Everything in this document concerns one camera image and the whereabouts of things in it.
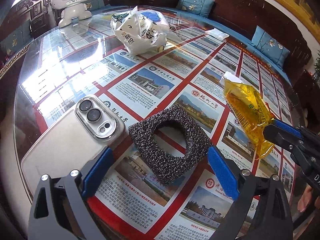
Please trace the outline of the person's right hand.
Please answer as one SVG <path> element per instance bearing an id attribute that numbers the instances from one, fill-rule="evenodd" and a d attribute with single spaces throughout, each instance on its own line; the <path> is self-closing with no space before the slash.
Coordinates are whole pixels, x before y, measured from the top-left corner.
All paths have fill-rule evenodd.
<path id="1" fill-rule="evenodd" d="M 312 187 L 307 185 L 297 204 L 297 210 L 299 212 L 304 212 L 306 208 L 311 204 L 312 194 L 313 194 Z"/>

